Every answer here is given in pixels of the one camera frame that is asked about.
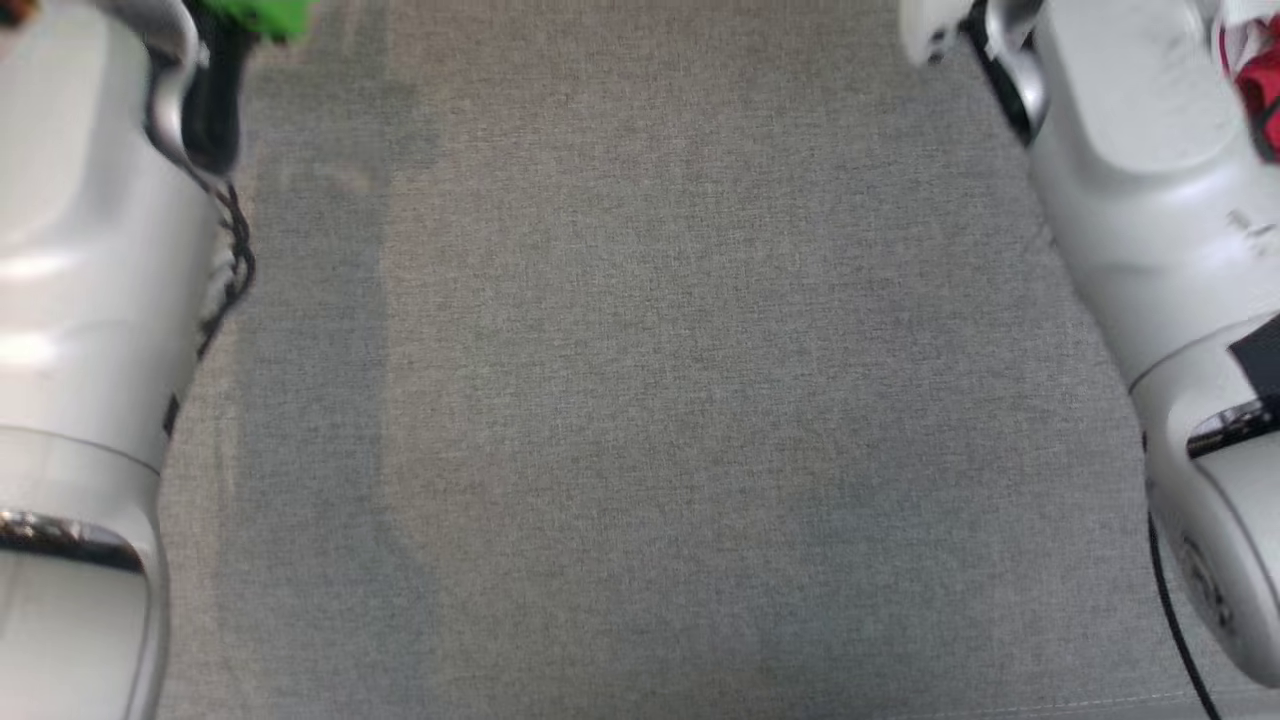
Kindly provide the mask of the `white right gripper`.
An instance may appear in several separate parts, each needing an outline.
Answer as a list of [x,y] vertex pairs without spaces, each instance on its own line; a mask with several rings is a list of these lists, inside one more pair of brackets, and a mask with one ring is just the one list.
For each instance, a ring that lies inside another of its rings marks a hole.
[[913,67],[937,63],[956,42],[975,1],[897,1],[899,42]]

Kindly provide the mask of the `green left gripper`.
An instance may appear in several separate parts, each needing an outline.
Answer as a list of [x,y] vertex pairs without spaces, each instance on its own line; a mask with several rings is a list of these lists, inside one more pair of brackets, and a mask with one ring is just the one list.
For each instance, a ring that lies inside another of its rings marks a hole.
[[274,44],[289,44],[306,35],[317,1],[197,1],[197,5],[233,27]]

